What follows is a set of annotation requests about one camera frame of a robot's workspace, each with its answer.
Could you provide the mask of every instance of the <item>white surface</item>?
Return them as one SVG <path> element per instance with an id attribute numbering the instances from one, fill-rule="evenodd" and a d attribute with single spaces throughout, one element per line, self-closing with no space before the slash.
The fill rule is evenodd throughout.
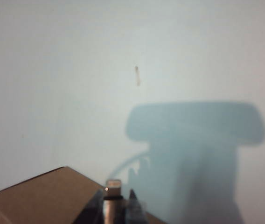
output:
<path id="1" fill-rule="evenodd" d="M 265 123 L 265 0 L 0 1 L 0 190 L 63 165 L 103 184 L 148 149 L 134 107 L 211 100 Z M 239 149 L 235 199 L 265 223 L 265 141 Z"/>

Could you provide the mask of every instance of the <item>cardboard box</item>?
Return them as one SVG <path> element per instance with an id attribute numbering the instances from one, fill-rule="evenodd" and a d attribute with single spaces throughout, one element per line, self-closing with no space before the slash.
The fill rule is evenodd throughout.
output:
<path id="1" fill-rule="evenodd" d="M 70 224 L 100 188 L 69 167 L 55 169 L 0 191 L 0 224 Z"/>

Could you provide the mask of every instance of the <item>brown cardboard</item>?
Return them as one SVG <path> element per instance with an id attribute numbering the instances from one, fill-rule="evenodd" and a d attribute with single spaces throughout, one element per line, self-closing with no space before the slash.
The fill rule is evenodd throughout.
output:
<path id="1" fill-rule="evenodd" d="M 70 224 L 100 188 L 69 167 L 53 170 L 0 191 L 0 224 Z"/>

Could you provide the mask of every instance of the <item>small mark on wall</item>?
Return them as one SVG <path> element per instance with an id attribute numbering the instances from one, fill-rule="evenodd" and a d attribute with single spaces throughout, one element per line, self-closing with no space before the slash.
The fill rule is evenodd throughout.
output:
<path id="1" fill-rule="evenodd" d="M 140 79 L 140 71 L 138 66 L 134 67 L 134 70 L 136 72 L 136 78 L 137 78 L 137 86 L 141 85 L 141 79 Z"/>

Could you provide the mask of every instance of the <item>black object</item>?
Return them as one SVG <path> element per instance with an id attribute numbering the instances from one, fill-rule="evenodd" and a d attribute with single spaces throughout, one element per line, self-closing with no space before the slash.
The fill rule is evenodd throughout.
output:
<path id="1" fill-rule="evenodd" d="M 103 204 L 104 197 L 103 191 L 98 190 L 92 199 L 87 203 L 83 211 L 78 215 L 73 224 L 105 224 Z M 124 208 L 116 217 L 114 224 L 148 224 L 146 213 L 142 209 L 136 194 L 133 190 L 130 191 L 128 201 L 125 203 Z"/>

